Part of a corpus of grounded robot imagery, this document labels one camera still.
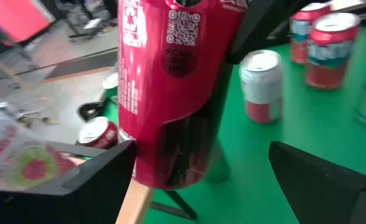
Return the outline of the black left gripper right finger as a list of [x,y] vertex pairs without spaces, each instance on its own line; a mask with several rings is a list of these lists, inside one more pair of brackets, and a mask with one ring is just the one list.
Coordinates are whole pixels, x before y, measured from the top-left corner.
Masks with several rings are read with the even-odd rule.
[[268,159],[299,223],[366,224],[366,175],[280,141]]

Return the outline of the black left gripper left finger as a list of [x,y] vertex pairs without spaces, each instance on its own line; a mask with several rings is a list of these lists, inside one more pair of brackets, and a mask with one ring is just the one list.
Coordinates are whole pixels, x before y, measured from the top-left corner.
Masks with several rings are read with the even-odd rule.
[[110,149],[51,142],[90,160],[22,192],[0,191],[0,224],[115,223],[132,177],[135,141]]

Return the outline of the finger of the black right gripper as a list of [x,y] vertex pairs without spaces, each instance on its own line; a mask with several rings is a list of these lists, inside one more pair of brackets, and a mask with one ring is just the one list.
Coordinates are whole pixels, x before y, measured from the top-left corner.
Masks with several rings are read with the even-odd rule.
[[260,48],[268,35],[313,0],[253,0],[227,51],[227,61],[238,64],[249,52]]

